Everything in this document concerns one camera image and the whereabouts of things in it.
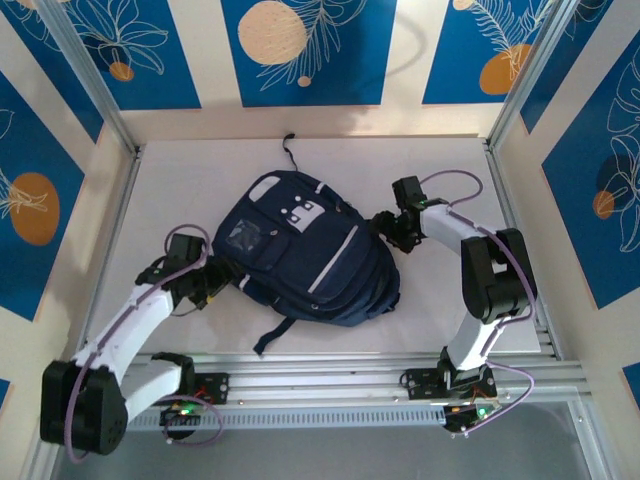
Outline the navy blue backpack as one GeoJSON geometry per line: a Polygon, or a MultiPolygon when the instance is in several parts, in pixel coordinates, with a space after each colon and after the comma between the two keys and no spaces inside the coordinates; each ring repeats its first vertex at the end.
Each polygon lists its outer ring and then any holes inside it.
{"type": "Polygon", "coordinates": [[[235,264],[234,286],[282,315],[256,354],[297,321],[355,327],[394,311],[400,274],[358,210],[297,169],[259,177],[219,225],[215,256],[235,264]]]}

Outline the black controller board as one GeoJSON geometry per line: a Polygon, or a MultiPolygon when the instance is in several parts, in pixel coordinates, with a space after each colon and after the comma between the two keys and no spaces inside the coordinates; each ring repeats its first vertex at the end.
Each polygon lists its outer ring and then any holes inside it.
{"type": "Polygon", "coordinates": [[[202,410],[190,401],[173,400],[161,403],[161,426],[197,426],[201,421],[202,410]]]}
{"type": "Polygon", "coordinates": [[[444,406],[444,428],[451,434],[464,434],[489,420],[502,409],[502,405],[491,403],[470,403],[461,406],[444,406]]]}

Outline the blue poster beige circle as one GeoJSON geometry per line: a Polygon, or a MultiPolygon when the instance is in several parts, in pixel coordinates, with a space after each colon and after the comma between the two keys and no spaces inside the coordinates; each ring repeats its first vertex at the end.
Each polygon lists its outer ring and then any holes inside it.
{"type": "Polygon", "coordinates": [[[243,107],[380,104],[397,0],[221,0],[243,107]]]}

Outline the aluminium side rail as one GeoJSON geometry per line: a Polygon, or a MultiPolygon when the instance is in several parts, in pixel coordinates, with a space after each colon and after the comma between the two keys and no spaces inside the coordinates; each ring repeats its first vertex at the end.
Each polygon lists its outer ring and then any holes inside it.
{"type": "MultiPolygon", "coordinates": [[[[503,168],[500,164],[499,157],[494,152],[494,149],[489,145],[489,140],[485,139],[483,142],[483,148],[485,150],[485,156],[491,173],[492,182],[498,197],[500,208],[505,219],[506,225],[509,227],[518,228],[526,239],[526,229],[524,227],[521,215],[518,212],[516,202],[512,195],[512,191],[506,180],[503,172],[503,168]]],[[[527,250],[530,257],[530,263],[533,263],[533,255],[531,246],[528,240],[525,240],[527,250]]],[[[540,281],[537,277],[534,277],[537,286],[537,299],[536,299],[536,319],[534,321],[536,332],[542,335],[542,340],[539,341],[541,348],[541,355],[548,355],[556,360],[562,359],[562,352],[558,350],[556,339],[554,338],[555,332],[553,325],[550,323],[547,304],[543,296],[543,289],[540,281]]]]}
{"type": "Polygon", "coordinates": [[[116,178],[115,198],[107,204],[106,218],[98,235],[99,245],[95,250],[97,259],[99,260],[97,264],[98,270],[91,278],[84,318],[78,326],[72,326],[69,330],[68,343],[64,351],[64,356],[67,358],[71,358],[89,342],[90,326],[130,203],[130,198],[140,169],[141,159],[144,155],[144,149],[144,145],[135,146],[134,154],[131,157],[131,161],[127,164],[125,172],[120,178],[116,178]]]}

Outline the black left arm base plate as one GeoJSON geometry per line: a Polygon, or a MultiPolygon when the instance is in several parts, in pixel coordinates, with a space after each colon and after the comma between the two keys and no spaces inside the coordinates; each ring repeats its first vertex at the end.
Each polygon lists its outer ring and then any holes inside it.
{"type": "Polygon", "coordinates": [[[230,375],[202,374],[179,369],[165,369],[144,378],[127,397],[130,408],[150,408],[175,403],[206,403],[223,405],[227,402],[230,375]]]}

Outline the aluminium frame rails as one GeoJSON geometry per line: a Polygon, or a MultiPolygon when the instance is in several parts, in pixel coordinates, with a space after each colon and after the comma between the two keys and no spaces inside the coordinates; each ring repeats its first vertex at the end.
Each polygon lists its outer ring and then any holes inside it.
{"type": "MultiPolygon", "coordinates": [[[[436,365],[434,353],[212,354],[192,356],[197,372],[230,375],[229,408],[379,406],[409,402],[400,386],[410,368],[436,365]]],[[[495,363],[522,369],[535,379],[530,401],[590,397],[577,361],[550,355],[497,355],[495,363]]]]}

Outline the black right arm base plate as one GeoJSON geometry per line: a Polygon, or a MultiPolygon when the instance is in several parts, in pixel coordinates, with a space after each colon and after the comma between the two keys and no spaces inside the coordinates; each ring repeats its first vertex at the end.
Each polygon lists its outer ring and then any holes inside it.
{"type": "Polygon", "coordinates": [[[437,368],[406,370],[399,378],[410,400],[462,400],[495,398],[493,371],[486,365],[470,371],[440,371],[437,368]]]}

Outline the aluminium frame post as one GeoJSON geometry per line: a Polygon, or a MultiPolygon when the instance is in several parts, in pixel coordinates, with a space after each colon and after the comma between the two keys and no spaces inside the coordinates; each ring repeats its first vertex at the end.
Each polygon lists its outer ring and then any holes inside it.
{"type": "Polygon", "coordinates": [[[524,68],[518,74],[513,89],[507,95],[504,106],[487,139],[496,152],[506,139],[514,122],[524,126],[520,109],[535,85],[542,69],[553,52],[578,0],[549,0],[550,16],[544,21],[540,34],[528,54],[524,68]]]}
{"type": "Polygon", "coordinates": [[[136,159],[140,152],[139,142],[129,131],[113,95],[65,10],[57,0],[34,0],[34,5],[100,116],[122,147],[136,159]]]}

